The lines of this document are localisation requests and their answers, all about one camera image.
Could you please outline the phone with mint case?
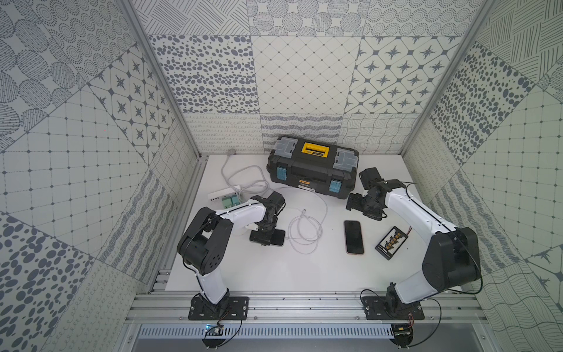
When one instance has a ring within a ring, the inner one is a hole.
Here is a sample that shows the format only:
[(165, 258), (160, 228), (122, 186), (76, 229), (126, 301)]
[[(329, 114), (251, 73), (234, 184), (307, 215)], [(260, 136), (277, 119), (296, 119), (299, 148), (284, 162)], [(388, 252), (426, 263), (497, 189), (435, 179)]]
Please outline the phone with mint case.
[(265, 236), (265, 246), (283, 246), (285, 231), (274, 229)]

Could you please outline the phone with pink case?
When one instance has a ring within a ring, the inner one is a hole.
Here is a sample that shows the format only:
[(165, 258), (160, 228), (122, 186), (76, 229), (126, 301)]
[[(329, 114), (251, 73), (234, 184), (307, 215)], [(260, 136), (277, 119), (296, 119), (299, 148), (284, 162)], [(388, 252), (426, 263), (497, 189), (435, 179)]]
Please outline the phone with pink case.
[(361, 223), (359, 221), (344, 221), (345, 247), (350, 255), (363, 255), (364, 242), (362, 237)]

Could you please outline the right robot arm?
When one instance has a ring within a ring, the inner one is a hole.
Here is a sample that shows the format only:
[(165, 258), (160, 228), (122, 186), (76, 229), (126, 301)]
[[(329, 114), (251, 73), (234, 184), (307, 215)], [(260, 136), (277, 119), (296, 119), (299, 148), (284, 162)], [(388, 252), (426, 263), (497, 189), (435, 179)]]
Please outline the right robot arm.
[(420, 236), (425, 256), (419, 271), (391, 283), (386, 292), (389, 311), (418, 304), (445, 290), (482, 280), (478, 237), (469, 227), (458, 227), (413, 196), (408, 185), (394, 179), (375, 183), (365, 195), (352, 193), (346, 209), (381, 221), (385, 209), (398, 214)]

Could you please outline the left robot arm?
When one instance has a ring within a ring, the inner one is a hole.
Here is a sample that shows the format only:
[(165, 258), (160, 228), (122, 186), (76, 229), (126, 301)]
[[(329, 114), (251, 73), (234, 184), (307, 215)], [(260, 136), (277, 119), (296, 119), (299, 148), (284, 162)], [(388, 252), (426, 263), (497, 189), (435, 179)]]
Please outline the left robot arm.
[(284, 197), (253, 196), (249, 201), (223, 211), (201, 208), (177, 245), (182, 263), (193, 271), (200, 292), (194, 297), (204, 313), (220, 318), (232, 301), (219, 270), (231, 234), (249, 230), (249, 240), (262, 246), (282, 246), (285, 231), (277, 229), (278, 217), (286, 205)]

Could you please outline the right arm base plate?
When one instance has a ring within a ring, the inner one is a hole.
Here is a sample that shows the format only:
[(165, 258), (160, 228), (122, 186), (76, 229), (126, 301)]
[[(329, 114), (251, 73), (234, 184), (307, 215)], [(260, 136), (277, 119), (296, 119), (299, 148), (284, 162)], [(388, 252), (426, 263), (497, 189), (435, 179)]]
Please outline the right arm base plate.
[(367, 296), (361, 299), (368, 321), (414, 319), (422, 321), (425, 314), (419, 302), (404, 304), (399, 299), (390, 297)]

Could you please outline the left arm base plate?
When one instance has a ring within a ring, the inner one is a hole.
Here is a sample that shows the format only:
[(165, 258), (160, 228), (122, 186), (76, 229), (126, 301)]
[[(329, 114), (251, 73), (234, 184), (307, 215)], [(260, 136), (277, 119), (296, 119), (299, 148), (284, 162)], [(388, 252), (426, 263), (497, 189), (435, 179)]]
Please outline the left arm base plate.
[(191, 300), (189, 321), (245, 321), (248, 308), (248, 296), (226, 295), (218, 304), (212, 304), (198, 293)]

